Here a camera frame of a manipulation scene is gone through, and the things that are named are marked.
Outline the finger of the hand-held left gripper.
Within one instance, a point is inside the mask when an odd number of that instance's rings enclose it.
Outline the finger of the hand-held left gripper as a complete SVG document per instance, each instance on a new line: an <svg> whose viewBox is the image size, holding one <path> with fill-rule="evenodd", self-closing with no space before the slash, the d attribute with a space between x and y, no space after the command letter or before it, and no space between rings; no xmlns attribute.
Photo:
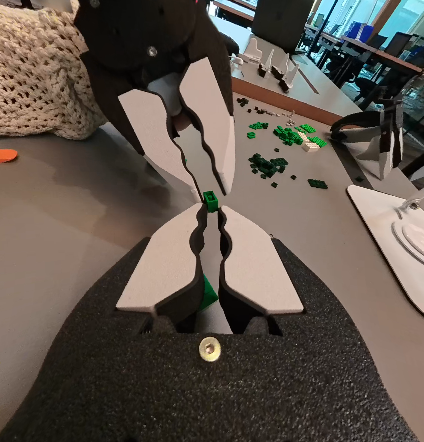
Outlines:
<svg viewBox="0 0 424 442"><path fill-rule="evenodd" d="M184 154L169 133L169 117L162 97L132 89L118 96L147 162L194 203L202 203L196 180L186 168Z"/></svg>
<svg viewBox="0 0 424 442"><path fill-rule="evenodd" d="M232 190L236 168L235 121L229 113L208 57L191 63L178 87L186 110L199 126L203 149L223 193Z"/></svg>

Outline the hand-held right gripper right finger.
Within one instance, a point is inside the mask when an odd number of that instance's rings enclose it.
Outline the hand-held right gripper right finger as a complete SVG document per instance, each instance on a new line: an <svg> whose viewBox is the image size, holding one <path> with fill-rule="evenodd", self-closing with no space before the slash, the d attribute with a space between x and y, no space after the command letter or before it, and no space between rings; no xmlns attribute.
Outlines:
<svg viewBox="0 0 424 442"><path fill-rule="evenodd" d="M233 334L243 334L255 317L279 333L273 317L302 314L302 301L277 252L261 227L228 206L218 209L219 303Z"/></svg>

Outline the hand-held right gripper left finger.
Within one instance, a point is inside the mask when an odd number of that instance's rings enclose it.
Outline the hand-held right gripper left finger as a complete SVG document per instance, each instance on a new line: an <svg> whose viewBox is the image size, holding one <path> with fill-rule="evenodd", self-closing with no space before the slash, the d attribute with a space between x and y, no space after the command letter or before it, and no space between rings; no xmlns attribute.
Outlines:
<svg viewBox="0 0 424 442"><path fill-rule="evenodd" d="M200 252L207 206L196 203L161 226L150 238L116 309L168 317L176 330L193 333L204 297Z"/></svg>

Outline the person's left forearm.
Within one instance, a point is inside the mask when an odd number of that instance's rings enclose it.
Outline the person's left forearm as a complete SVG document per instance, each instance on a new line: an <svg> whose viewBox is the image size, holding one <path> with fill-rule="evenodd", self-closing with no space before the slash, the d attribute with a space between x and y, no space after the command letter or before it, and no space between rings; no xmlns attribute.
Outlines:
<svg viewBox="0 0 424 442"><path fill-rule="evenodd" d="M0 1L0 136L84 140L108 122L80 59L88 49L74 25L80 3L64 2L28 9Z"/></svg>

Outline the large green lego figure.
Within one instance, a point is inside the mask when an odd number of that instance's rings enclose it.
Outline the large green lego figure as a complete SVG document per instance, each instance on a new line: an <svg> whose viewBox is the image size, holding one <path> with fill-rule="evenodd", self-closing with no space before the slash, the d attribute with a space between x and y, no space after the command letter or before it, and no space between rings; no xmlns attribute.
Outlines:
<svg viewBox="0 0 424 442"><path fill-rule="evenodd" d="M203 274L203 277L204 277L204 294L198 312L204 311L206 308L214 304L219 299L218 295L216 294L214 288L210 284L205 274Z"/></svg>

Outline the small grey lego pieces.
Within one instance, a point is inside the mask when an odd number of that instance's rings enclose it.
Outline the small grey lego pieces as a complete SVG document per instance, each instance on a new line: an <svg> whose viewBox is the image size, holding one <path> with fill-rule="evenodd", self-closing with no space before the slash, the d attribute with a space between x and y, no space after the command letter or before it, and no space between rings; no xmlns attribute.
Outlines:
<svg viewBox="0 0 424 442"><path fill-rule="evenodd" d="M287 127L292 127L292 126L296 126L296 121L294 120L294 116L295 116L295 111L292 110L291 112L287 113L287 112L282 112L282 113L277 113L271 110L265 110L265 113L267 115L270 116L274 116L276 118L286 118L286 122L285 125Z"/></svg>

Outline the pile of bright green lego pieces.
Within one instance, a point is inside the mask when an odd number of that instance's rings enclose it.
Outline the pile of bright green lego pieces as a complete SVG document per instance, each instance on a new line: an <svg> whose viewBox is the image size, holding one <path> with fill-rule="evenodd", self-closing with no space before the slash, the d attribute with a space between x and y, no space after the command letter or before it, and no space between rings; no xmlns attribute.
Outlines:
<svg viewBox="0 0 424 442"><path fill-rule="evenodd" d="M298 134L297 134L298 132L305 133L308 138L316 136L316 135L312 136L312 134L305 132L304 130L300 129L299 126L295 126L294 128L292 128L292 127L283 128L280 125L278 125L273 130L273 135L278 137L285 145L292 146L293 144L296 144L301 147L303 140L298 136Z"/></svg>

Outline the small white stand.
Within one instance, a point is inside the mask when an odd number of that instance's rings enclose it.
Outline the small white stand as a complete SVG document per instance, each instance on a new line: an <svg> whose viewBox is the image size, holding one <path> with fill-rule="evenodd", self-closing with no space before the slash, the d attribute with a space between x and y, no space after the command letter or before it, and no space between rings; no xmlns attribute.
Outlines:
<svg viewBox="0 0 424 442"><path fill-rule="evenodd" d="M241 58L247 63L248 62L260 63L262 56L263 53L257 46L257 39L255 37L251 37L246 49L241 54Z"/></svg>

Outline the white wedge part black base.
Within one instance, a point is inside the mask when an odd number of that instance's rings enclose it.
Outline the white wedge part black base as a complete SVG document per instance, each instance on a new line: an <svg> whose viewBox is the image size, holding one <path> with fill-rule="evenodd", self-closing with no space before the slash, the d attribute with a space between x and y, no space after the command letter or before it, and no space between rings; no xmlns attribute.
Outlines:
<svg viewBox="0 0 424 442"><path fill-rule="evenodd" d="M278 65L271 65L270 71L276 80L284 79L289 70L289 54L286 53L285 57Z"/></svg>
<svg viewBox="0 0 424 442"><path fill-rule="evenodd" d="M268 76L270 75L270 73L271 73L271 66L272 66L271 61L272 61L273 54L274 54L274 49L271 49L270 54L269 54L266 62L264 64L261 63L261 62L259 63L258 75L260 77L268 78Z"/></svg>
<svg viewBox="0 0 424 442"><path fill-rule="evenodd" d="M292 69L288 69L281 80L279 80L279 86L284 93L287 93L293 87L293 82L298 74L299 68L300 65L297 63Z"/></svg>

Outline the grey table wooden edge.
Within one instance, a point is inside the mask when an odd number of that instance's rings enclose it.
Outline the grey table wooden edge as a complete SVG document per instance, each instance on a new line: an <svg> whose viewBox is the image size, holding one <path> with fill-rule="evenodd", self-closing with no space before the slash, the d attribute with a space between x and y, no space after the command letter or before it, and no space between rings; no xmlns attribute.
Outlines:
<svg viewBox="0 0 424 442"><path fill-rule="evenodd" d="M255 36L251 29L238 26L224 19L209 16L219 31L234 39L242 52L251 37L257 39L257 46L262 51L261 62L265 63L271 49L274 49L272 64L278 65L286 53L280 47ZM272 74L268 78L258 75L259 63L248 62L236 66L232 71L232 91L235 94L256 101L292 111L310 120L331 125L348 114L359 112L359 108L306 56L293 53L289 55L289 69L299 63L300 68L293 82L293 87L284 93L279 80Z"/></svg>

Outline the white book stand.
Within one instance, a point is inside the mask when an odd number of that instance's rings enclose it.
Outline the white book stand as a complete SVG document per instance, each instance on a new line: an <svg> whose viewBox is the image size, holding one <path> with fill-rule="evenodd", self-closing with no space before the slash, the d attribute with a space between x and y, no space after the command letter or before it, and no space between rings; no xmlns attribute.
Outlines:
<svg viewBox="0 0 424 442"><path fill-rule="evenodd" d="M347 195L403 288L424 317L424 188L404 200L350 185Z"/></svg>

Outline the black and white device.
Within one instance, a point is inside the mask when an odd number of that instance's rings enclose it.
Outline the black and white device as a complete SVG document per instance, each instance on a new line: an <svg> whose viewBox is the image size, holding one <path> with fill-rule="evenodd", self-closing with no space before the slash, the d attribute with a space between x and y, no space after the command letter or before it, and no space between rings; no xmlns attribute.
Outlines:
<svg viewBox="0 0 424 442"><path fill-rule="evenodd" d="M335 122L330 138L342 144L367 144L356 156L359 161L375 163L377 177L384 180L403 158L403 98L381 100L381 110L353 113Z"/></svg>

